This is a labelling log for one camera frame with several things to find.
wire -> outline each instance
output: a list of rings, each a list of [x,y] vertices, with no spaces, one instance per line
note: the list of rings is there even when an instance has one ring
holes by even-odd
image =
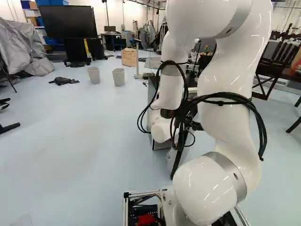
[[[150,132],[148,132],[144,127],[143,127],[143,118],[145,116],[145,113],[147,112],[147,110],[151,107],[151,104],[154,102],[154,100],[156,99],[157,97],[157,93],[158,93],[158,90],[159,90],[159,72],[164,69],[167,65],[174,65],[177,67],[177,69],[179,70],[183,80],[184,80],[184,94],[183,94],[183,97],[182,97],[182,102],[183,101],[187,101],[188,99],[188,85],[187,85],[187,82],[186,82],[186,77],[185,77],[185,74],[184,74],[184,71],[182,70],[182,68],[175,62],[175,61],[172,61],[172,60],[167,60],[165,62],[163,62],[160,67],[158,68],[157,70],[157,73],[155,75],[155,77],[157,78],[157,84],[156,84],[156,91],[155,91],[155,94],[153,96],[153,98],[151,99],[151,101],[149,102],[149,104],[142,110],[142,112],[140,113],[140,115],[138,116],[138,119],[137,119],[137,127],[138,129],[142,132],[142,133],[146,133],[146,134],[150,134]]]
[[[195,142],[196,142],[196,137],[194,136],[194,134],[191,132],[191,131],[189,131],[189,129],[185,129],[187,132],[189,132],[192,136],[193,136],[193,142],[192,142],[192,144],[191,145],[186,145],[186,146],[184,146],[184,147],[191,147],[191,146],[193,146],[194,144],[195,144]]]
[[[229,99],[233,100],[234,102],[225,102],[225,101],[212,101],[212,100],[207,100],[210,98],[223,98],[223,99]],[[176,116],[176,119],[179,121],[179,126],[183,126],[185,124],[185,120],[188,118],[190,111],[193,110],[193,108],[200,102],[205,102],[205,103],[210,103],[210,104],[216,104],[218,106],[224,106],[224,105],[233,105],[233,104],[242,104],[246,108],[248,108],[250,111],[252,111],[256,117],[257,121],[257,126],[258,126],[258,133],[259,133],[259,152],[258,156],[261,161],[263,161],[263,154],[267,146],[267,131],[263,122],[262,117],[258,113],[255,105],[246,97],[236,94],[236,93],[231,93],[231,92],[219,92],[219,93],[213,93],[210,95],[204,95],[204,96],[199,96],[196,97],[192,100],[190,100],[188,103],[186,103],[184,106],[182,106],[183,110],[179,111],[179,114]],[[178,150],[182,151],[182,149],[185,146],[182,145],[181,147],[178,147]]]
[[[189,128],[191,127],[191,124],[188,126],[185,126],[187,122],[191,123],[193,122],[193,118],[197,114],[196,107],[200,102],[204,102],[207,104],[215,104],[220,107],[224,105],[243,105],[245,106],[248,110],[252,111],[255,115],[256,121],[257,121],[257,127],[258,127],[258,134],[259,134],[259,151],[258,151],[258,156],[261,161],[263,161],[263,154],[267,146],[268,138],[267,138],[267,131],[263,122],[262,117],[258,113],[255,105],[252,103],[252,101],[240,94],[237,93],[231,93],[231,92],[218,92],[218,93],[212,93],[209,95],[204,95],[204,96],[198,96],[192,100],[188,100],[188,86],[186,82],[186,77],[181,69],[181,67],[174,61],[172,60],[167,60],[163,62],[160,67],[157,70],[156,73],[156,78],[157,78],[157,84],[156,84],[156,91],[155,94],[150,101],[150,103],[143,109],[143,111],[140,113],[138,119],[137,119],[137,127],[138,129],[143,132],[150,134],[147,130],[143,128],[143,117],[147,110],[151,107],[151,104],[154,102],[154,100],[157,97],[158,94],[158,89],[159,89],[159,72],[167,65],[174,65],[178,68],[179,72],[181,73],[181,76],[184,81],[184,94],[182,96],[182,101],[178,109],[174,111],[174,116],[171,118],[170,121],[170,127],[169,127],[169,132],[170,132],[170,137],[171,137],[171,142],[173,145],[173,148],[176,148],[178,151],[183,151],[185,147],[191,147],[195,144],[195,136],[189,131]],[[223,101],[223,100],[208,100],[208,99],[225,99],[225,100],[231,100],[231,101]],[[179,129],[179,137],[178,137],[178,142],[177,145],[175,144],[175,134],[176,130]],[[186,145],[185,146],[185,139],[186,139],[186,134],[184,131],[187,131],[193,136],[193,142],[191,145]]]

black cloth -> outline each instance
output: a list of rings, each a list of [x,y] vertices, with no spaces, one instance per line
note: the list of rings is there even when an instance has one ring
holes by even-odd
[[[53,81],[50,81],[49,83],[55,83],[58,86],[65,85],[65,84],[73,84],[73,83],[79,83],[78,80],[74,79],[67,79],[63,77],[56,77]]]

black monitor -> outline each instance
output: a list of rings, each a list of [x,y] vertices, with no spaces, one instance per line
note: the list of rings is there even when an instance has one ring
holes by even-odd
[[[97,37],[94,12],[90,6],[40,6],[40,11],[48,37]]]
[[[116,26],[105,26],[104,31],[105,32],[115,32],[116,31]]]

yellow object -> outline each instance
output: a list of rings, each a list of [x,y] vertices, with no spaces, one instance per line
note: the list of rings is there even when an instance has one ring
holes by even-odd
[[[84,43],[85,43],[85,48],[86,48],[87,57],[88,57],[88,58],[92,58],[91,53],[89,52],[89,47],[88,47],[88,43],[87,43],[87,40],[86,40],[86,39],[84,39]]]

black table leg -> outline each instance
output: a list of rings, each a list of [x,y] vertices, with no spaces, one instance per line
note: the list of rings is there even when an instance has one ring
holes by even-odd
[[[3,127],[3,126],[1,126],[1,124],[0,124],[0,134],[2,134],[2,133],[5,133],[5,132],[7,132],[7,131],[9,131],[9,130],[12,130],[12,129],[14,129],[14,128],[17,128],[17,127],[19,127],[21,124],[18,122],[18,123],[15,123],[15,124],[12,124],[12,125],[9,125],[9,126],[5,126],[5,127]]]
[[[301,97],[299,98],[299,100],[298,100],[297,103],[295,104],[295,107],[299,107],[300,104],[301,104]]]
[[[301,117],[289,128],[286,132],[290,133],[292,132],[297,126],[301,124]]]

